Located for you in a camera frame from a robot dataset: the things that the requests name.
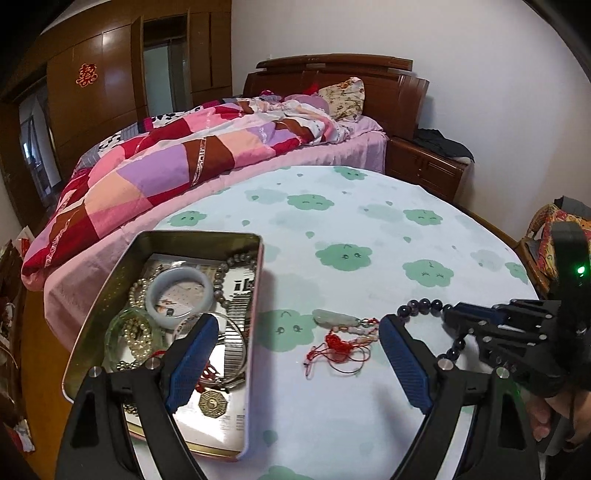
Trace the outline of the green jade bangle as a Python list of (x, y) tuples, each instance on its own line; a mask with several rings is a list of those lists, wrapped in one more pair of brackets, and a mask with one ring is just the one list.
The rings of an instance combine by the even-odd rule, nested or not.
[(134, 369), (165, 349), (165, 335), (143, 309), (121, 310), (104, 335), (104, 364), (109, 371)]

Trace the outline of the pink metal tin box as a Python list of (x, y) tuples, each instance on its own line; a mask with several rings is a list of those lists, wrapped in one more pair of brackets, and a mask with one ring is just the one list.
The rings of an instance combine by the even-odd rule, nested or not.
[[(263, 271), (263, 239), (252, 233), (215, 231), (145, 231), (127, 247), (103, 284), (82, 325), (71, 352), (63, 380), (66, 399), (73, 400), (87, 371), (104, 364), (104, 335), (111, 320), (123, 309), (145, 309), (145, 294), (154, 277), (173, 267), (190, 266), (204, 272), (213, 286), (211, 313), (218, 321), (218, 339), (208, 362), (224, 377), (228, 411), (217, 418), (202, 415), (199, 394), (193, 390), (188, 402), (179, 407), (174, 419), (189, 448), (195, 454), (236, 461), (249, 445), (250, 356), (252, 356), (252, 321), (256, 318), (259, 274)], [(224, 330), (226, 308), (235, 294), (252, 291), (249, 346), (245, 365), (239, 370), (224, 369)], [(165, 349), (183, 337), (196, 314), (182, 321), (174, 330), (164, 330)]]

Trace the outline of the red cord bagua charm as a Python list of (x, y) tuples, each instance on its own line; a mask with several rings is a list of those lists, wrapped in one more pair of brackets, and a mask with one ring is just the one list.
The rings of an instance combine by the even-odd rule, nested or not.
[(226, 414), (228, 400), (224, 394), (224, 377), (211, 362), (206, 363), (195, 391), (199, 394), (198, 407), (202, 415), (217, 419)]

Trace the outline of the metal watch band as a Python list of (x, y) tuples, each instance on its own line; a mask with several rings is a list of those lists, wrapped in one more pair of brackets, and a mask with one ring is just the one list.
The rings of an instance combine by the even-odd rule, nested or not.
[(224, 369), (239, 370), (245, 365), (249, 346), (250, 306), (252, 291), (235, 294), (226, 308), (224, 330)]

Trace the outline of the pale blue jade bangle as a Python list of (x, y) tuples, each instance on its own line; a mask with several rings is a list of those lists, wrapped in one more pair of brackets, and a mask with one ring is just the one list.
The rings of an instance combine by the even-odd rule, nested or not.
[(211, 311), (213, 304), (211, 280), (190, 266), (173, 267), (157, 274), (145, 294), (148, 315), (164, 330), (174, 330), (182, 321)]

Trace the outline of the colourful floral chair cushion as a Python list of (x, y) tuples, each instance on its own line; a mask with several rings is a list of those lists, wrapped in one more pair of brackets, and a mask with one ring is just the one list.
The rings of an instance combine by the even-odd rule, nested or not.
[(551, 227), (556, 222), (574, 222), (590, 240), (590, 207), (562, 196), (541, 207), (533, 216), (525, 236), (518, 242), (516, 253), (541, 298), (547, 298), (557, 279)]

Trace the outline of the pink bed sheet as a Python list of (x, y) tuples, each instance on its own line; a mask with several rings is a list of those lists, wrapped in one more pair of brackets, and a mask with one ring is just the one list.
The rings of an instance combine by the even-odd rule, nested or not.
[(153, 229), (162, 219), (204, 197), (283, 167), (348, 166), (382, 173), (388, 138), (376, 125), (376, 121), (363, 117), (353, 126), (353, 136), (342, 143), (304, 146), (208, 180), (116, 228), (56, 270), (42, 274), (39, 280), (24, 279), (23, 284), (30, 291), (43, 293), (48, 327), (70, 351), (110, 271), (139, 232)]

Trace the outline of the white green cloud tablecloth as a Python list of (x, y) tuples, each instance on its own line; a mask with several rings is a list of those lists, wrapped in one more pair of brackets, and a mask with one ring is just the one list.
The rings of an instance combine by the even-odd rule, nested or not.
[(422, 413), (379, 344), (362, 367), (304, 358), (312, 312), (382, 318), (412, 299), (491, 306), (535, 291), (516, 254), (422, 188), (346, 167), (288, 167), (177, 208), (162, 230), (263, 239), (249, 449), (201, 459), (211, 479), (387, 479)]

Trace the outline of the cluttered wooden side cabinet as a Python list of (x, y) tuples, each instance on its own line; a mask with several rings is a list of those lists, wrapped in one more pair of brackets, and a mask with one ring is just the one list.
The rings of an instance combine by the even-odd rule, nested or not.
[(23, 300), (21, 267), (20, 253), (8, 240), (1, 248), (1, 425), (17, 451), (24, 454), (26, 413), (18, 341)]

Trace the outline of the wooden nightstand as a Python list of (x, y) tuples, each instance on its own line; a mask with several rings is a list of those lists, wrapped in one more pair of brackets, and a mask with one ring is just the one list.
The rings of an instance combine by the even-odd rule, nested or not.
[(465, 163), (442, 157), (406, 140), (388, 140), (385, 173), (419, 185), (448, 203), (455, 203), (468, 170)]

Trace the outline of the black clothing on nightstand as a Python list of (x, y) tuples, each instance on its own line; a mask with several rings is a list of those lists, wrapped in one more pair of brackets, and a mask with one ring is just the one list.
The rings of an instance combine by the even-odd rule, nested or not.
[(473, 153), (464, 144), (448, 139), (437, 129), (418, 129), (413, 143), (441, 157), (465, 164), (475, 162)]

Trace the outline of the floral pillow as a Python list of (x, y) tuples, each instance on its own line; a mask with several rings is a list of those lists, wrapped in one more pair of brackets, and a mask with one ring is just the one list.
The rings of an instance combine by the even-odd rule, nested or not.
[(318, 90), (318, 96), (327, 102), (329, 115), (335, 121), (358, 121), (366, 98), (365, 83), (359, 77), (349, 77), (346, 81)]

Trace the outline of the patchwork pink quilt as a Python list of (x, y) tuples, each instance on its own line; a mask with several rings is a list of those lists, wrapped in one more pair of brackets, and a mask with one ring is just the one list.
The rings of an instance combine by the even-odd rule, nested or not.
[(117, 228), (221, 174), (301, 147), (339, 144), (350, 135), (342, 122), (311, 104), (260, 97), (202, 107), (151, 126), (72, 175), (24, 257), (23, 284), (41, 290), (53, 270)]

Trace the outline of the red double happiness sticker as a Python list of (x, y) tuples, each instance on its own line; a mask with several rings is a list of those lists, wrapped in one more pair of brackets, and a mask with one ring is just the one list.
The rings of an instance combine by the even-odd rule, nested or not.
[(98, 79), (97, 66), (94, 63), (82, 63), (78, 70), (75, 83), (80, 88), (85, 88), (95, 83)]

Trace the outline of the brown wooden wardrobe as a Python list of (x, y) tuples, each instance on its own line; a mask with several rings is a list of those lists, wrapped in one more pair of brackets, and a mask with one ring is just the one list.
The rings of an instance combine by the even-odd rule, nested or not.
[[(231, 92), (228, 1), (109, 1), (37, 38), (1, 89), (1, 232), (40, 231), (79, 158), (133, 122)], [(80, 88), (82, 63), (98, 79)]]

